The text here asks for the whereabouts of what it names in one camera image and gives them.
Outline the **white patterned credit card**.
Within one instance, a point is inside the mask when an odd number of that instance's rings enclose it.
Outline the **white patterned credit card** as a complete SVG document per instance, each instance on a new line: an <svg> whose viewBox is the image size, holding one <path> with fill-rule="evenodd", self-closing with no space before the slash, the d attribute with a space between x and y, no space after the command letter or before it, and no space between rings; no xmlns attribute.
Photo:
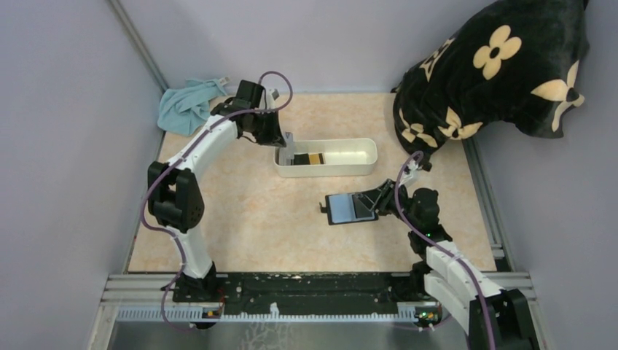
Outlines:
<svg viewBox="0 0 618 350"><path fill-rule="evenodd" d="M292 132L285 132L286 146L280 151L283 166L291 166L294 162L296 147L294 143L294 135Z"/></svg>

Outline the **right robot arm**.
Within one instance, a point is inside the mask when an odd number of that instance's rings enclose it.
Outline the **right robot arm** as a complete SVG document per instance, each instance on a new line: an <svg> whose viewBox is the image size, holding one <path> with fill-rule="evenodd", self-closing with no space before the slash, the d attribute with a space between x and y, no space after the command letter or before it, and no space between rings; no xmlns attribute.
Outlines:
<svg viewBox="0 0 618 350"><path fill-rule="evenodd" d="M352 196L356 211L392 214L409 226L410 246L422 259L412 268L416 287L446 307L469 349L539 349L526 296L489 279L463 256L439 221L438 199L436 190L408 193L391 179Z"/></svg>

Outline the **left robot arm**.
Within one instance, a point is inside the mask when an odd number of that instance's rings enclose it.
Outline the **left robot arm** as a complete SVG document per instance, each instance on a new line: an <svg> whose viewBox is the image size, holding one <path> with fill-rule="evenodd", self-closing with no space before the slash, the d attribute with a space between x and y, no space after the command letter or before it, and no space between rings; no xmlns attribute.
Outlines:
<svg viewBox="0 0 618 350"><path fill-rule="evenodd" d="M214 285L216 269L200 232L206 212L199 180L231 143L251 134L260 146L286 147L276 101L279 92L259 82L243 80L236 94L219 103L196 136L165 162L148 167L148 190L143 213L167 233L181 258L177 281L203 292Z"/></svg>

